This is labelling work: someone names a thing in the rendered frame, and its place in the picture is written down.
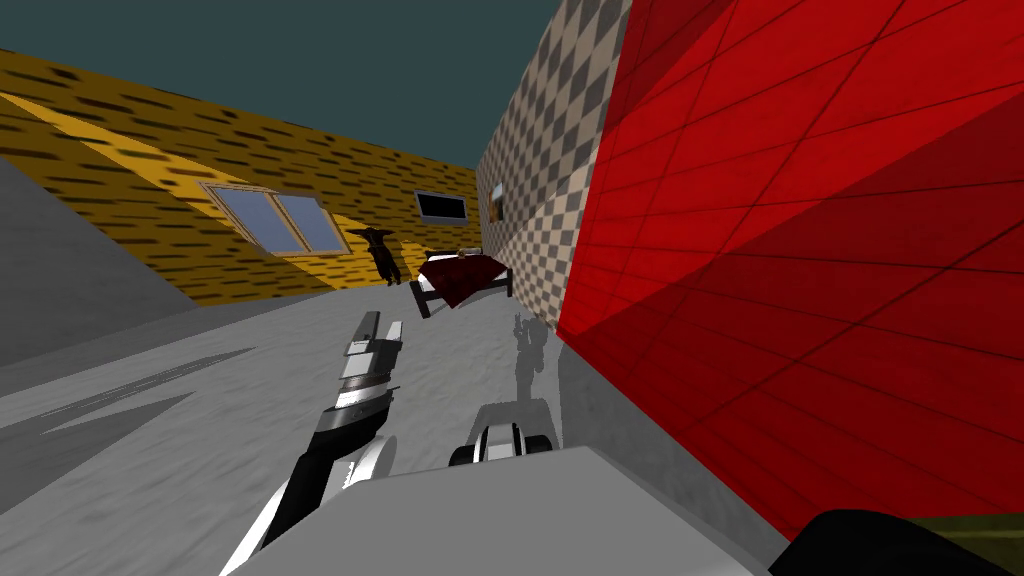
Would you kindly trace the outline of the two-pane window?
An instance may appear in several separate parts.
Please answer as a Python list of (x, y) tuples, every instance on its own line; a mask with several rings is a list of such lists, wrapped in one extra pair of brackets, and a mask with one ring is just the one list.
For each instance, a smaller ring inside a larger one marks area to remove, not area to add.
[(209, 180), (197, 182), (234, 229), (278, 257), (341, 256), (351, 249), (313, 192)]

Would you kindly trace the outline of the bed with dark red blanket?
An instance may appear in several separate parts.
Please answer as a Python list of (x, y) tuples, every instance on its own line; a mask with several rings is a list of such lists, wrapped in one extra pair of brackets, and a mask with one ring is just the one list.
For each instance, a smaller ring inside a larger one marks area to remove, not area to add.
[(431, 317), (428, 301), (441, 299), (450, 308), (482, 290), (504, 287), (513, 295), (513, 272), (477, 249), (428, 251), (427, 260), (409, 285), (423, 319)]

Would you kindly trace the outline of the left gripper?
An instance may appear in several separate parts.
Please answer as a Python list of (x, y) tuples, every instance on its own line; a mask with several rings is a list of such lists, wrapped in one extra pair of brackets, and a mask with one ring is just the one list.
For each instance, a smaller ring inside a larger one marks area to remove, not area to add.
[(400, 352), (403, 323), (393, 321), (385, 339), (376, 339), (379, 321), (379, 311), (367, 312), (346, 346), (346, 362), (339, 377), (341, 386), (336, 407), (373, 399), (387, 389)]

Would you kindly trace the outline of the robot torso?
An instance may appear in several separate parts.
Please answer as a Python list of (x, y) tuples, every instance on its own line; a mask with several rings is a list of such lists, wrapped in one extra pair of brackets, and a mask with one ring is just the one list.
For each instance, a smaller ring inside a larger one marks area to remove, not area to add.
[(352, 484), (229, 576), (769, 576), (785, 545), (511, 424), (451, 467)]

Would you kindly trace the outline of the black wall screen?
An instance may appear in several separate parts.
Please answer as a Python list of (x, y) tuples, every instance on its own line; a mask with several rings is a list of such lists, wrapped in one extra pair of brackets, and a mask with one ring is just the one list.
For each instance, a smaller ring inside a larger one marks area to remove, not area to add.
[(423, 190), (413, 192), (421, 221), (428, 225), (467, 227), (469, 216), (463, 197)]

